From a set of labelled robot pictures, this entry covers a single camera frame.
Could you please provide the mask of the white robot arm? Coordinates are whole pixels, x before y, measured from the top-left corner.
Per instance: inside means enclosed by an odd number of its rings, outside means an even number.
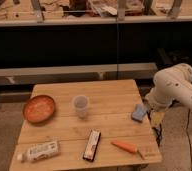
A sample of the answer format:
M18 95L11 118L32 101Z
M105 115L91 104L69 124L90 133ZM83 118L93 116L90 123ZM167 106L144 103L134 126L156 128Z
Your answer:
M159 70L153 77L154 87L146 95L151 108L151 126L161 124L165 111L177 100L192 111L192 66L186 63Z

